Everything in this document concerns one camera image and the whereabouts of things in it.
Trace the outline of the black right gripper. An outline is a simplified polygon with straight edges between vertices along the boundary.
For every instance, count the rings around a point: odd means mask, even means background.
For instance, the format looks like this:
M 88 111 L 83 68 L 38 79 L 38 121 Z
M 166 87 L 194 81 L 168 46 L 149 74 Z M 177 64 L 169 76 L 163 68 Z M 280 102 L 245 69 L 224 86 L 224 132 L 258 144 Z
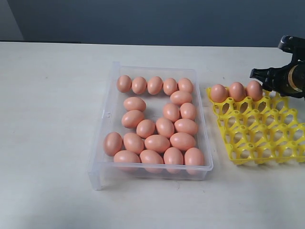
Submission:
M 297 62 L 281 68 L 252 69 L 250 78 L 259 79 L 262 88 L 281 96 L 305 96 L 305 63 Z

